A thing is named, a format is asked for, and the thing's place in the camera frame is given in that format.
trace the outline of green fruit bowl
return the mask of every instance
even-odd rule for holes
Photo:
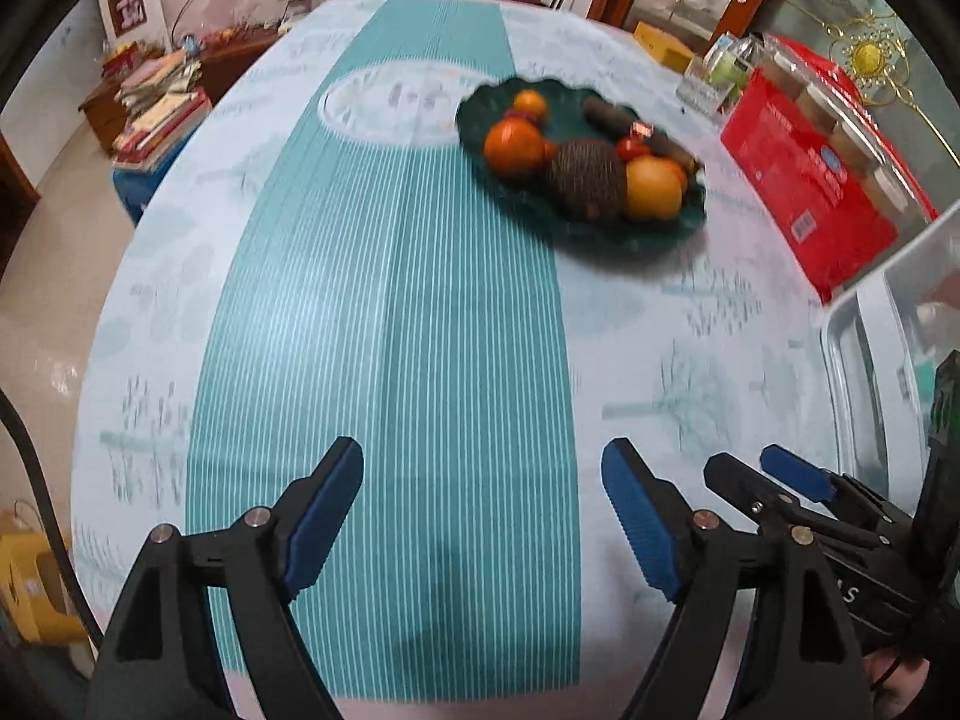
[[[538,190],[536,180],[514,184],[494,176],[483,156],[484,141],[493,124],[503,118],[514,98],[524,89],[532,89],[546,99],[550,112],[542,131],[550,141],[564,143],[591,138],[613,142],[584,119],[584,100],[588,97],[600,97],[592,89],[570,89],[557,79],[531,81],[516,76],[496,86],[483,84],[477,87],[457,109],[460,144],[472,161],[478,181],[506,210],[549,235],[580,239],[584,242],[593,240],[637,253],[669,250],[704,226],[707,221],[704,210],[705,190],[697,180],[690,181],[686,194],[683,195],[680,215],[673,220],[630,221],[624,218],[612,223],[589,223],[570,220],[560,215],[554,204]],[[622,107],[637,116],[637,111]]]

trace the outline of tablecloth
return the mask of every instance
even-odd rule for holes
[[[704,231],[658,260],[528,234],[453,124],[513,74],[592,87],[698,154]],[[363,490],[293,608],[342,706],[638,680],[670,608],[603,446],[630,437],[740,527],[703,486],[710,453],[755,464],[779,442],[836,466],[819,301],[676,82],[600,26],[492,1],[330,1],[273,47],[168,173],[104,305],[72,488],[101,618],[152,525],[224,527],[350,435]]]

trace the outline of metal bolt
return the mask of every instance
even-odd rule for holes
[[[794,525],[790,529],[790,536],[793,538],[793,541],[800,544],[800,546],[810,546],[813,543],[813,531],[810,528],[803,525]]]
[[[251,528],[259,528],[270,522],[270,509],[262,506],[256,506],[243,515],[243,522],[250,525]]]
[[[693,512],[693,524],[702,531],[712,531],[720,527],[720,517],[709,509],[699,509],[698,512]]]
[[[164,522],[162,525],[157,525],[152,531],[150,531],[150,541],[155,544],[162,544],[165,541],[169,541],[170,536],[174,535],[174,526],[168,522]]]

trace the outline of red tomato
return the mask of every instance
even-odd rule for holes
[[[630,162],[649,153],[650,146],[647,146],[643,141],[638,141],[637,138],[631,138],[629,135],[616,145],[616,155],[620,157],[621,162]]]

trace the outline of tiled floor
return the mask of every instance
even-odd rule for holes
[[[40,203],[0,280],[0,386],[26,422],[68,532],[80,383],[133,225],[86,124],[38,189]],[[32,501],[13,442],[0,430],[0,509],[17,498]]]

